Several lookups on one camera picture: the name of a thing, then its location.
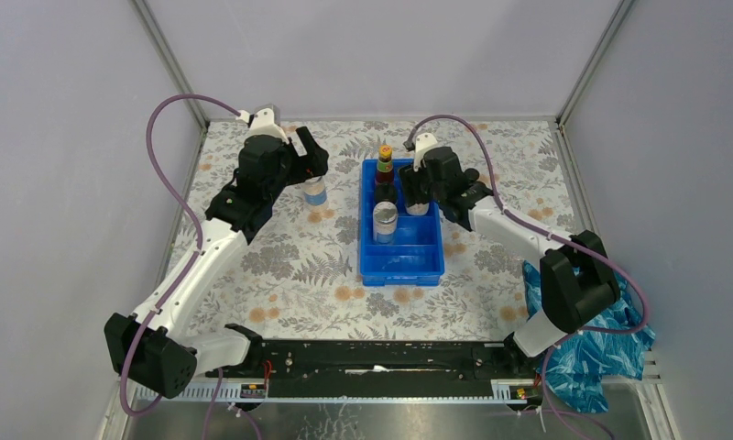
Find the bottle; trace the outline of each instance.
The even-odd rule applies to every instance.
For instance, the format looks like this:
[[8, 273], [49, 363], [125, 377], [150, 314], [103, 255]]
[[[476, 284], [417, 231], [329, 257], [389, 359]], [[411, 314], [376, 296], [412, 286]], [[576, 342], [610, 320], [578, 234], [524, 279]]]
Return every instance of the bottle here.
[[314, 213], [325, 211], [329, 207], [329, 198], [326, 196], [326, 183], [323, 176], [308, 179], [301, 185], [304, 191], [304, 202], [307, 208]]
[[379, 245], [389, 245], [393, 242], [396, 232], [396, 223], [399, 220], [399, 211], [391, 202], [380, 202], [372, 211], [372, 239]]
[[390, 145], [380, 147], [380, 154], [377, 158], [377, 172], [375, 173], [375, 183], [393, 182], [393, 158], [391, 158]]
[[379, 204], [380, 202], [391, 202], [392, 204], [396, 204], [398, 199], [399, 192], [393, 185], [393, 181], [378, 183], [377, 186], [375, 186], [375, 204]]
[[404, 209], [409, 215], [426, 215], [429, 212], [429, 204], [416, 203], [413, 206], [407, 206], [407, 204], [405, 203]]

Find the blue plastic bag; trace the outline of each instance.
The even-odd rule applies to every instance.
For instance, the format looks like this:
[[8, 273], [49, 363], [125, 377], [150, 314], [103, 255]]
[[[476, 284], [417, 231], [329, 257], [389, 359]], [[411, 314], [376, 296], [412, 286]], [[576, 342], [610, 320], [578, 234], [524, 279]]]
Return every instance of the blue plastic bag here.
[[[587, 325], [626, 329], [641, 321], [641, 314], [633, 307], [627, 292], [628, 283], [617, 273], [615, 278], [620, 286], [620, 300]], [[529, 315], [533, 316], [542, 308], [542, 282], [539, 271], [528, 261], [523, 262], [523, 279]], [[601, 380], [606, 375], [640, 380], [644, 352], [652, 347], [653, 341], [655, 333], [648, 326], [633, 335], [583, 332], [564, 342], [552, 354], [547, 365], [547, 386], [580, 413], [606, 413], [609, 405]]]

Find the tabletop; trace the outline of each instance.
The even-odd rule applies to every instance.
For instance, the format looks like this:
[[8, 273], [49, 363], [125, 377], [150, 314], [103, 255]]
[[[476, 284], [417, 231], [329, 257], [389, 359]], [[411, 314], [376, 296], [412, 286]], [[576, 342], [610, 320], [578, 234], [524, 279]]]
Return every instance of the tabletop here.
[[[224, 268], [191, 320], [190, 335], [241, 324], [264, 337], [311, 339], [500, 340], [528, 317], [521, 258], [492, 239], [443, 220], [445, 273], [437, 287], [365, 287], [358, 274], [361, 162], [382, 144], [409, 158], [402, 142], [409, 121], [289, 121], [295, 139], [307, 126], [329, 151], [329, 207], [308, 210], [300, 186], [275, 202], [272, 218], [245, 252]], [[499, 192], [508, 205], [546, 225], [574, 232], [574, 214], [547, 122], [473, 123], [485, 140]], [[454, 122], [434, 121], [433, 133], [487, 182], [482, 152]], [[204, 210], [229, 181], [247, 133], [244, 124], [213, 122], [188, 202]], [[184, 218], [170, 267], [193, 241]]]

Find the robotic arm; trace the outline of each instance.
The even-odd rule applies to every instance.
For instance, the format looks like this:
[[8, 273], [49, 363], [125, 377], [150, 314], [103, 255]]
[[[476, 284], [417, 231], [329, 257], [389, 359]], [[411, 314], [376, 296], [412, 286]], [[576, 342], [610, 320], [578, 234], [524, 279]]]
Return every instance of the robotic arm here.
[[306, 155], [297, 154], [278, 125], [274, 106], [261, 108], [253, 115], [243, 111], [239, 119], [249, 126], [245, 147], [239, 153], [239, 169], [235, 181], [215, 195], [205, 211], [202, 248], [194, 244], [189, 249], [200, 253], [191, 270], [161, 309], [156, 307], [160, 295], [184, 270], [187, 258], [181, 259], [132, 314], [114, 313], [104, 327], [111, 363], [120, 374], [140, 327], [137, 318], [154, 313], [141, 336], [129, 378], [167, 398], [177, 396], [194, 376], [246, 362], [249, 349], [256, 343], [249, 330], [229, 325], [209, 334], [186, 337], [186, 325], [224, 264], [241, 254], [272, 216], [272, 205], [283, 189], [328, 171], [328, 153], [305, 126], [296, 132]]
[[[450, 147], [440, 145], [433, 135], [422, 133], [416, 137], [414, 148], [413, 164], [399, 169], [408, 205], [426, 204], [433, 199], [447, 220], [493, 238], [540, 269], [542, 309], [505, 340], [507, 347], [520, 351], [514, 350], [516, 356], [539, 356], [619, 299], [620, 289], [612, 269], [551, 241], [549, 234], [542, 236], [509, 219], [497, 207], [493, 192], [477, 180], [478, 171], [461, 170]], [[550, 227], [527, 215], [513, 214], [550, 231]], [[593, 232], [568, 237], [606, 255], [601, 239]]]

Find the gray wall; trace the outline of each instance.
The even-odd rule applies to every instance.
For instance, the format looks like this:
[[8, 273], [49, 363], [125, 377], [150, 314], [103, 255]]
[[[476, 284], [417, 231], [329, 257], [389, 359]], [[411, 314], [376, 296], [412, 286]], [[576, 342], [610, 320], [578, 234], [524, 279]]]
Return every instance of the gray wall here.
[[547, 116], [561, 110], [618, 0], [149, 3], [193, 90], [242, 108]]
[[638, 2], [568, 125], [684, 438], [733, 438], [733, 0]]
[[[0, 439], [96, 432], [102, 327], [151, 292], [173, 223], [143, 142], [170, 94], [128, 2], [0, 1]], [[178, 105], [155, 136], [179, 185], [192, 121]]]

